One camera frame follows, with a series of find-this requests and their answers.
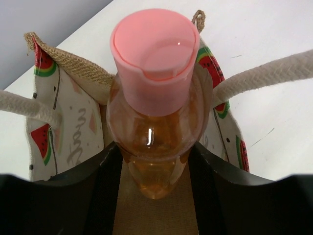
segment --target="watermelon slice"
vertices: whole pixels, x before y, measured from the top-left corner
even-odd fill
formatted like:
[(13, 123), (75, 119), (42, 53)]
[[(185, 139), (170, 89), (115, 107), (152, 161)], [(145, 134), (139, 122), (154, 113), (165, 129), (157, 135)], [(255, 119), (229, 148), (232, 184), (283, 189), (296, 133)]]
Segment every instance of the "watermelon slice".
[(226, 103), (220, 104), (220, 105), (215, 107), (215, 110), (217, 111), (217, 115), (221, 119), (224, 119), (227, 116), (228, 109), (229, 109), (229, 102), (228, 101)]
[(96, 135), (97, 134), (97, 121), (94, 115), (94, 111), (91, 113), (90, 121), (89, 121), (90, 130)]
[(35, 75), (39, 77), (49, 77), (54, 74), (57, 69), (56, 62), (37, 44), (35, 44)]
[[(196, 61), (203, 68), (209, 71), (213, 81), (213, 88), (215, 88), (217, 85), (225, 80), (217, 60), (215, 59), (208, 47), (203, 47), (199, 49)], [(215, 110), (217, 111), (217, 114), (221, 119), (224, 119), (227, 116), (228, 109), (229, 102), (220, 104), (219, 106), (215, 107)]]
[(47, 165), (51, 157), (51, 146), (49, 142), (49, 124), (46, 124), (37, 130), (32, 131), (31, 137), (39, 148), (44, 165)]
[(70, 82), (73, 86), (73, 90), (78, 93), (78, 94), (82, 94), (82, 89), (80, 88), (80, 86), (72, 79), (70, 78)]
[(240, 169), (249, 172), (249, 162), (248, 155), (246, 152), (246, 144), (244, 141), (240, 140), (238, 136), (236, 136), (236, 148)]

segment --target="clear plastic bottle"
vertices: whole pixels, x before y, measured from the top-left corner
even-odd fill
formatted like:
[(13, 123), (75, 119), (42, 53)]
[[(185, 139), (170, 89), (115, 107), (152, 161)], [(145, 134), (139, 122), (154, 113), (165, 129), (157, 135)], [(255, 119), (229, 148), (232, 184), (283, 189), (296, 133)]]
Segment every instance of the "clear plastic bottle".
[(118, 74), (107, 123), (148, 198), (173, 190), (206, 128), (212, 83), (207, 70), (195, 65), (199, 40), (187, 18), (162, 9), (127, 16), (111, 36)]

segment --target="amber liquid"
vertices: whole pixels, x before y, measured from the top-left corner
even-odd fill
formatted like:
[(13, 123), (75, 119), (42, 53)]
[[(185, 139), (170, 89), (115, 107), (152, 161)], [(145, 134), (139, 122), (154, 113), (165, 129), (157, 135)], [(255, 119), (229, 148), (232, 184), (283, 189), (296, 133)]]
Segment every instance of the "amber liquid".
[(178, 111), (150, 117), (129, 106), (115, 78), (107, 108), (108, 127), (143, 195), (160, 199), (174, 189), (192, 145), (201, 136), (203, 113), (202, 91), (194, 83), (188, 101)]

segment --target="white rope handle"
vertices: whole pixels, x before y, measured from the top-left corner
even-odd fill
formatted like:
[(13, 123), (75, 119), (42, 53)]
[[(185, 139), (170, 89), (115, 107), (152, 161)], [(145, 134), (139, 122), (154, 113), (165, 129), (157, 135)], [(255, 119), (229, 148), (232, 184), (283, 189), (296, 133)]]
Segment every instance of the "white rope handle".
[(53, 129), (58, 128), (62, 120), (59, 113), (46, 105), (2, 90), (0, 90), (0, 110), (46, 122)]
[(213, 107), (245, 91), (313, 77), (313, 50), (291, 55), (241, 72), (213, 90)]

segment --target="gray wall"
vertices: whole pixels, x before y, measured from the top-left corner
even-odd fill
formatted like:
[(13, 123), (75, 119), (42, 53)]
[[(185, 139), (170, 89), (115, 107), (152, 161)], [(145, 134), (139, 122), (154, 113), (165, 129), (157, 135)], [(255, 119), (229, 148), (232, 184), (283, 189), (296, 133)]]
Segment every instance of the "gray wall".
[(112, 0), (0, 0), (0, 89), (34, 65), (23, 38), (34, 31), (57, 46)]

